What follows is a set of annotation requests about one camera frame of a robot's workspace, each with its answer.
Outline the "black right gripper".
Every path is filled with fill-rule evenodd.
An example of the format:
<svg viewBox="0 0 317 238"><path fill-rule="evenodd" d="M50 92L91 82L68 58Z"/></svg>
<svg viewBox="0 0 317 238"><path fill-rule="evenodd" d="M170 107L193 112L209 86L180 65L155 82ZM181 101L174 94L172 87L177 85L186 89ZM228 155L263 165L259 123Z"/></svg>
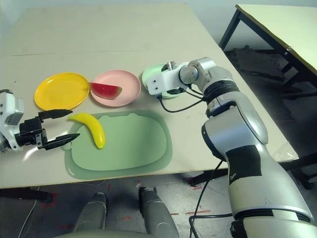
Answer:
<svg viewBox="0 0 317 238"><path fill-rule="evenodd" d="M164 71L171 71L178 67L178 64L175 61L168 61L166 64L162 67L162 72Z"/></svg>

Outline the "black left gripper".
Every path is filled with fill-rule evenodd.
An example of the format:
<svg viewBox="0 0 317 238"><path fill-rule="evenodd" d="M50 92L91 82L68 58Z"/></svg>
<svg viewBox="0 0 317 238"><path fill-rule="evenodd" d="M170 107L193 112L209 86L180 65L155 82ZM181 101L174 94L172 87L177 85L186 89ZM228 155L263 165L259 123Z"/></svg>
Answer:
<svg viewBox="0 0 317 238"><path fill-rule="evenodd" d="M58 136L52 141L48 141L46 130L42 128L42 122L45 119L62 118L73 113L67 109L53 109L38 112L38 116L33 119L25 120L19 125L19 133L15 134L15 140L19 146L36 145L38 149L51 150L61 147L76 139L80 134L67 134Z"/></svg>

